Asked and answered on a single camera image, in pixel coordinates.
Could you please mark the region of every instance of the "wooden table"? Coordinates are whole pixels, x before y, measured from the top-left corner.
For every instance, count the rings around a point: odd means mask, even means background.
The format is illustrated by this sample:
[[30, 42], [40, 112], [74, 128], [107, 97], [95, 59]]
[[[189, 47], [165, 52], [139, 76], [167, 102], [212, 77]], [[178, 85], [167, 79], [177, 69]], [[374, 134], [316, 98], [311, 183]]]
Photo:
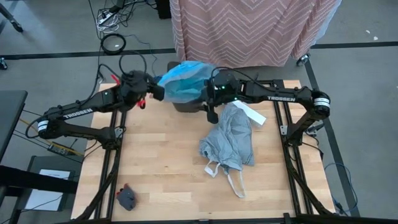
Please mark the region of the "wooden table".
[[[297, 80], [284, 83], [286, 88], [300, 87]], [[111, 86], [102, 84], [100, 89]], [[305, 109], [297, 103], [289, 106], [296, 122]], [[179, 113], [171, 103], [153, 99], [147, 99], [146, 109], [129, 111], [116, 189], [128, 183], [136, 192], [138, 203], [129, 212], [115, 200], [112, 221], [276, 218], [285, 212], [294, 217], [274, 105], [265, 101], [250, 107], [267, 120], [261, 128], [252, 127], [255, 165], [243, 169], [246, 198], [234, 194], [221, 170], [215, 178], [203, 170], [208, 160], [198, 153], [199, 140], [213, 127], [207, 122], [206, 113]], [[281, 113], [285, 120], [283, 107]], [[109, 126], [110, 117], [110, 113], [95, 113], [92, 127]], [[316, 146], [315, 140], [308, 136], [303, 137], [303, 142]], [[334, 212], [319, 152], [306, 145], [300, 146], [300, 152], [308, 186]], [[103, 158], [104, 150], [98, 149], [85, 159], [72, 218], [79, 216], [94, 197]], [[298, 194], [305, 212], [300, 187]], [[103, 217], [107, 204], [108, 194], [105, 194]]]

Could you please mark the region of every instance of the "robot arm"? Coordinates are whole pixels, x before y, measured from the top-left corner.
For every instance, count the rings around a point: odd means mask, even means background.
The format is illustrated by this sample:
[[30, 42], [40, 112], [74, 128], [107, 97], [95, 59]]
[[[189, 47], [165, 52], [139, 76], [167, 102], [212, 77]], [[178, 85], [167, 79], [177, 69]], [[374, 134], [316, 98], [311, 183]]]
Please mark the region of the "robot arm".
[[164, 97], [164, 89], [157, 86], [148, 74], [140, 71], [123, 74], [120, 85], [100, 91], [85, 101], [50, 108], [39, 121], [39, 136], [43, 139], [54, 139], [60, 136], [95, 139], [102, 144], [104, 149], [116, 149], [119, 141], [112, 127], [87, 128], [68, 124], [65, 121], [97, 111], [107, 113], [114, 110], [130, 110], [137, 102], [145, 98], [146, 93], [153, 93], [154, 98], [160, 101]]
[[201, 98], [206, 102], [205, 111], [211, 123], [218, 122], [214, 107], [241, 100], [245, 103], [262, 101], [287, 101], [300, 103], [307, 112], [295, 124], [286, 128], [285, 138], [289, 144], [301, 145], [302, 135], [314, 122], [330, 115], [330, 98], [318, 90], [302, 88], [266, 87], [255, 80], [238, 80], [232, 74], [219, 73], [214, 79], [206, 80]]

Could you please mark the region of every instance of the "white strap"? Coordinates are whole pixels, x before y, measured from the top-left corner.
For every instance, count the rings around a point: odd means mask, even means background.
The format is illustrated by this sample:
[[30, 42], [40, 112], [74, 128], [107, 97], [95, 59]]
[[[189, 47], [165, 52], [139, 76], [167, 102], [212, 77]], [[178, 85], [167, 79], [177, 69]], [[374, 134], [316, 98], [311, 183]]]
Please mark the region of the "white strap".
[[239, 176], [240, 176], [240, 182], [241, 182], [241, 187], [243, 189], [243, 195], [239, 194], [236, 192], [235, 187], [234, 187], [234, 182], [232, 181], [232, 178], [229, 176], [228, 174], [228, 182], [231, 185], [232, 189], [234, 190], [234, 193], [240, 197], [240, 198], [244, 198], [246, 196], [246, 190], [244, 189], [244, 184], [243, 184], [243, 177], [242, 177], [242, 171], [239, 171]]
[[209, 167], [209, 164], [211, 164], [212, 162], [213, 161], [209, 161], [209, 163], [207, 163], [207, 165], [205, 167], [205, 171], [206, 171], [206, 173], [210, 174], [212, 178], [215, 178], [216, 175], [218, 174], [218, 167], [220, 166], [220, 163], [217, 163], [216, 169], [215, 169], [215, 171], [213, 171]]

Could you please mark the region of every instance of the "wire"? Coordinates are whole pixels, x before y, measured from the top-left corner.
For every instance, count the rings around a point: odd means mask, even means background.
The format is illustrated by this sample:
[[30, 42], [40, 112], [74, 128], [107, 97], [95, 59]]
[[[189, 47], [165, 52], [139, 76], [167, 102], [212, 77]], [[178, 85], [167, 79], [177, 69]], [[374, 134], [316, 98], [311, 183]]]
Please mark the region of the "wire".
[[98, 38], [99, 40], [101, 40], [101, 32], [100, 32], [99, 35], [98, 35], [98, 30], [97, 30], [97, 27], [96, 27], [96, 19], [95, 19], [94, 12], [93, 12], [93, 6], [91, 5], [91, 1], [90, 1], [90, 0], [88, 0], [88, 4], [90, 5], [91, 15], [93, 16], [94, 23], [95, 23], [95, 33], [96, 33], [96, 35], [97, 35], [97, 38]]
[[[119, 16], [117, 13], [113, 14], [113, 18], [109, 18], [106, 22], [104, 22], [104, 24], [106, 23], [106, 25], [102, 25], [100, 24], [98, 18], [102, 17], [102, 15], [108, 15], [110, 12], [109, 10], [104, 10], [101, 14], [97, 15], [97, 19], [95, 20], [95, 24], [97, 27], [97, 30], [104, 33], [104, 34], [110, 34], [113, 33], [115, 31], [117, 31], [119, 29], [119, 25], [118, 25], [118, 21], [119, 21]], [[107, 29], [113, 28], [115, 27], [113, 30], [110, 31], [106, 31]]]
[[151, 69], [152, 69], [152, 73], [156, 77], [154, 65], [155, 65], [155, 62], [157, 61], [157, 57], [152, 53], [152, 47], [150, 46], [150, 43], [141, 41], [140, 39], [138, 39], [138, 37], [135, 34], [123, 35], [123, 37], [134, 37], [140, 44], [146, 44], [149, 47], [150, 54], [155, 58], [155, 60], [152, 62]]
[[[330, 163], [330, 164], [328, 164], [328, 165], [325, 166], [325, 168], [324, 168], [325, 172], [326, 172], [326, 169], [327, 169], [328, 167], [332, 166], [332, 165], [340, 166], [340, 167], [343, 167], [345, 170], [347, 170], [347, 173], [348, 173], [348, 181], [349, 181], [348, 183], [349, 183], [349, 186], [351, 187], [351, 190], [352, 190], [353, 193], [354, 193], [355, 204], [354, 204], [354, 206], [353, 206], [352, 208], [349, 208], [348, 210], [343, 210], [343, 212], [346, 214], [347, 212], [351, 212], [352, 210], [354, 210], [354, 209], [358, 206], [358, 196], [356, 195], [355, 189], [354, 189], [354, 187], [353, 187], [353, 183], [352, 183], [352, 180], [351, 180], [351, 172], [349, 171], [349, 169], [348, 169], [346, 166], [344, 166], [343, 164], [336, 163], [336, 162], [332, 162], [332, 163]], [[334, 202], [335, 204], [337, 204], [337, 203], [340, 204], [340, 203], [334, 198], [333, 195], [331, 195], [331, 197], [332, 197], [333, 202]]]
[[310, 134], [309, 134], [308, 132], [306, 132], [306, 131], [304, 131], [304, 133], [305, 133], [307, 136], [310, 136], [311, 138], [315, 139], [316, 142], [317, 142], [317, 146], [319, 146], [319, 140], [318, 140], [316, 137], [310, 135]]
[[[18, 130], [14, 130], [14, 131], [16, 131], [17, 133], [19, 133], [19, 134], [21, 134], [21, 135], [24, 135], [24, 133], [22, 133], [22, 132], [20, 132], [20, 131], [18, 131]], [[34, 139], [34, 140], [36, 140], [36, 141], [38, 141], [38, 142], [40, 142], [40, 143], [42, 143], [42, 144], [45, 144], [47, 147], [50, 147], [51, 145], [50, 144], [47, 144], [47, 143], [45, 143], [45, 142], [42, 142], [42, 141], [40, 141], [40, 140], [38, 140], [38, 139]]]
[[31, 113], [31, 114], [37, 115], [37, 116], [42, 116], [42, 115], [40, 115], [40, 114], [38, 114], [38, 113], [31, 112], [31, 111], [28, 111], [28, 110], [23, 110], [23, 111], [25, 111], [25, 112], [27, 112], [27, 113]]
[[294, 162], [296, 161], [295, 159], [293, 159], [292, 155], [290, 155], [290, 152], [289, 152], [289, 157], [290, 157], [290, 159], [293, 160]]
[[[39, 131], [35, 128], [35, 127], [33, 127], [31, 124], [32, 123], [28, 123], [27, 121], [25, 121], [24, 119], [22, 119], [22, 118], [19, 118], [19, 121], [22, 121], [23, 123], [25, 123], [25, 124], [28, 124], [28, 127], [26, 128], [26, 131], [25, 131], [25, 136], [27, 135], [27, 132], [28, 132], [28, 130], [29, 130], [29, 128], [32, 128], [36, 133], [39, 133]], [[47, 139], [43, 139], [44, 141], [46, 141], [46, 142], [48, 142], [50, 145], [54, 145], [54, 146], [57, 146], [58, 148], [60, 148], [60, 149], [64, 149], [64, 150], [66, 150], [66, 151], [68, 151], [68, 152], [72, 152], [72, 153], [74, 153], [74, 154], [76, 154], [76, 155], [79, 155], [79, 156], [82, 156], [83, 154], [82, 153], [80, 153], [80, 152], [77, 152], [77, 151], [75, 151], [75, 150], [73, 150], [73, 149], [69, 149], [69, 148], [67, 148], [67, 147], [65, 147], [65, 146], [61, 146], [61, 145], [59, 145], [59, 144], [57, 144], [57, 143], [55, 143], [55, 142], [52, 142], [52, 141], [49, 141], [49, 140], [47, 140]]]
[[116, 76], [119, 80], [121, 80], [120, 75], [118, 75], [114, 70], [112, 70], [112, 68], [110, 68], [109, 66], [105, 65], [105, 64], [101, 64], [98, 66], [98, 70], [100, 70], [100, 68], [104, 66], [105, 68], [107, 68], [114, 76]]
[[95, 149], [93, 149], [91, 152], [89, 152], [87, 155], [84, 156], [83, 161], [93, 152], [95, 152], [97, 149], [99, 149], [102, 146], [102, 144], [100, 144], [98, 147], [96, 147]]
[[122, 26], [124, 26], [124, 27], [128, 27], [129, 26], [128, 20], [130, 20], [132, 18], [133, 12], [138, 7], [146, 5], [146, 4], [142, 4], [142, 5], [139, 5], [137, 7], [134, 7], [137, 3], [145, 3], [145, 1], [133, 1], [133, 2], [129, 2], [129, 3], [124, 5], [124, 9], [121, 12], [119, 12], [119, 23], [118, 24], [122, 24]]
[[84, 104], [86, 104], [87, 101], [89, 99], [91, 99], [91, 97], [93, 97], [94, 92], [95, 92], [95, 90], [97, 88], [97, 82], [98, 82], [98, 79], [100, 78], [100, 74], [101, 74], [101, 72], [100, 72], [100, 53], [101, 53], [101, 46], [99, 47], [99, 50], [98, 50], [98, 66], [97, 66], [97, 73], [95, 75], [95, 81], [94, 81], [93, 89], [91, 90], [91, 92], [88, 95], [88, 97], [84, 100], [84, 102], [80, 106], [83, 106]]
[[69, 148], [72, 148], [73, 147], [73, 145], [77, 142], [77, 138], [73, 141], [73, 143], [69, 146]]
[[77, 163], [80, 163], [80, 164], [82, 164], [82, 163], [83, 163], [83, 162], [80, 162], [80, 161], [74, 160], [74, 159], [72, 159], [72, 158], [69, 158], [69, 157], [67, 157], [67, 156], [64, 156], [64, 155], [61, 155], [61, 154], [57, 154], [57, 155], [60, 155], [60, 156], [62, 156], [62, 157], [64, 157], [64, 158], [66, 158], [66, 159], [69, 159], [69, 160], [73, 161], [73, 162], [77, 162]]
[[153, 7], [153, 6], [155, 6], [155, 5], [156, 5], [156, 3], [149, 4], [148, 0], [145, 0], [145, 3], [146, 3], [148, 6], [150, 6], [151, 8], [153, 8], [153, 9], [157, 10], [157, 7]]
[[97, 144], [97, 142], [98, 142], [98, 141], [95, 140], [94, 144], [93, 144], [92, 146], [88, 147], [87, 149], [85, 149], [85, 151], [92, 149], [92, 148]]
[[[32, 138], [37, 138], [37, 137], [39, 136], [39, 132], [38, 132], [34, 127], [32, 127], [32, 125], [33, 125], [34, 123], [38, 122], [38, 121], [39, 121], [40, 119], [42, 119], [42, 118], [43, 118], [43, 116], [34, 119], [31, 123], [26, 122], [27, 127], [26, 127], [26, 130], [25, 130], [25, 136], [26, 136], [27, 138], [32, 139]], [[29, 128], [33, 128], [33, 129], [37, 132], [37, 134], [36, 134], [35, 136], [29, 136], [29, 134], [28, 134]]]
[[[43, 206], [43, 205], [46, 205], [46, 204], [48, 204], [48, 203], [54, 202], [54, 201], [58, 200], [60, 197], [62, 197], [62, 196], [63, 196], [63, 194], [60, 195], [59, 197], [57, 197], [57, 199], [51, 200], [51, 201], [49, 201], [49, 202], [45, 202], [45, 203], [43, 203], [43, 204], [41, 204], [41, 205], [38, 205], [38, 206], [36, 206], [36, 207], [34, 207], [34, 208], [31, 208], [31, 209], [28, 209], [28, 210], [23, 210], [23, 211], [21, 211], [21, 213], [22, 213], [22, 212], [29, 212], [29, 211], [34, 210], [35, 208], [39, 208], [40, 206]], [[11, 220], [11, 218], [7, 219], [6, 221], [3, 221], [3, 222], [0, 223], [0, 224], [4, 224], [4, 223], [8, 222], [9, 220]]]
[[308, 143], [305, 143], [305, 142], [303, 142], [303, 144], [304, 144], [304, 145], [306, 145], [306, 146], [313, 147], [314, 149], [317, 149], [317, 150], [319, 151], [319, 153], [320, 153], [320, 154], [323, 154], [323, 152], [322, 152], [322, 150], [321, 150], [320, 148], [318, 148], [318, 147], [315, 147], [315, 146], [313, 146], [313, 145], [310, 145], [310, 144], [308, 144]]
[[31, 143], [37, 145], [37, 146], [40, 146], [40, 147], [43, 147], [43, 148], [47, 149], [46, 147], [40, 145], [39, 143], [33, 142], [32, 140], [26, 139], [26, 138], [24, 138], [24, 137], [22, 137], [22, 136], [20, 136], [20, 135], [18, 135], [18, 134], [13, 133], [13, 135], [18, 136], [18, 137], [20, 137], [20, 138], [22, 138], [22, 139], [25, 139], [26, 141], [29, 141], [29, 142], [31, 142]]
[[[140, 54], [139, 52], [137, 52], [135, 50], [132, 50], [131, 52], [134, 52], [134, 53], [138, 54], [142, 58], [142, 61], [144, 62], [144, 73], [147, 73], [147, 61], [145, 60], [144, 56], [142, 56], [142, 54]], [[119, 58], [119, 68], [120, 68], [120, 71], [122, 71], [123, 74], [128, 75], [128, 73], [124, 72], [124, 70], [122, 68], [122, 59], [123, 59], [124, 56], [125, 55], [122, 55]]]
[[[116, 129], [116, 128], [122, 128], [122, 129], [123, 129], [122, 133], [120, 133], [119, 136], [117, 136], [117, 138], [120, 138], [120, 136], [126, 132], [126, 127], [117, 126], [117, 127], [115, 127], [115, 129]], [[84, 158], [83, 158], [83, 161], [84, 161], [91, 153], [95, 152], [95, 151], [96, 151], [97, 149], [99, 149], [101, 146], [102, 146], [102, 144], [100, 144], [98, 147], [96, 147], [96, 148], [93, 149], [91, 152], [89, 152], [87, 155], [85, 155]]]

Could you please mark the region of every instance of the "white paper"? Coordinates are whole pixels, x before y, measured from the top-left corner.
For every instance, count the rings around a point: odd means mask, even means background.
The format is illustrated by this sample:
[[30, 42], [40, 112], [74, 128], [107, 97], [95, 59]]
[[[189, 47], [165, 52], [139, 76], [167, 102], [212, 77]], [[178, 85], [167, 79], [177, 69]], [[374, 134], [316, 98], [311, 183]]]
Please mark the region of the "white paper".
[[[56, 178], [62, 178], [62, 179], [67, 179], [70, 175], [69, 171], [60, 171], [60, 170], [48, 170], [48, 169], [41, 169], [39, 174], [42, 175], [48, 175], [51, 177], [56, 177]], [[26, 203], [25, 209], [35, 209], [35, 210], [46, 210], [46, 211], [57, 211], [60, 203], [63, 193], [61, 192], [49, 192], [46, 190], [36, 190], [33, 189], [32, 192], [30, 193], [30, 197]]]

